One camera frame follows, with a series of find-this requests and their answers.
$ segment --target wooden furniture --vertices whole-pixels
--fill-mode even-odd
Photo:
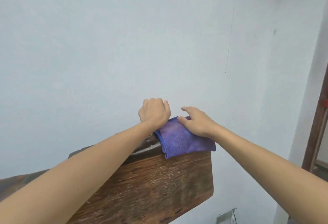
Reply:
[[[0,201],[44,172],[0,180]],[[165,159],[159,139],[153,134],[68,223],[166,224],[212,195],[211,152]]]

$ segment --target wooden door frame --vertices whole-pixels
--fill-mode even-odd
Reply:
[[[323,132],[327,123],[328,104],[326,99],[328,99],[328,65],[323,79],[317,109],[314,115],[310,136],[302,164],[302,168],[310,172],[312,172],[312,168],[315,163],[315,159],[317,157],[320,143],[322,140]]]

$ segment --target cleaning rag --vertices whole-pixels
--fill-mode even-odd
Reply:
[[[212,139],[192,134],[178,121],[178,117],[169,119],[166,125],[155,133],[161,141],[166,159],[195,151],[216,151]]]

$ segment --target left hand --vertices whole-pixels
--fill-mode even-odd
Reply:
[[[169,102],[163,102],[161,98],[145,99],[138,115],[141,122],[149,123],[155,130],[157,130],[165,125],[171,116]]]

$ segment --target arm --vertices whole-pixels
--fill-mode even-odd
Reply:
[[[141,123],[63,161],[3,200],[0,223],[66,223],[170,115],[167,101],[145,100]]]
[[[302,224],[327,223],[327,182],[216,124],[195,107],[182,110],[191,117],[178,117],[188,130],[222,146],[292,218]]]

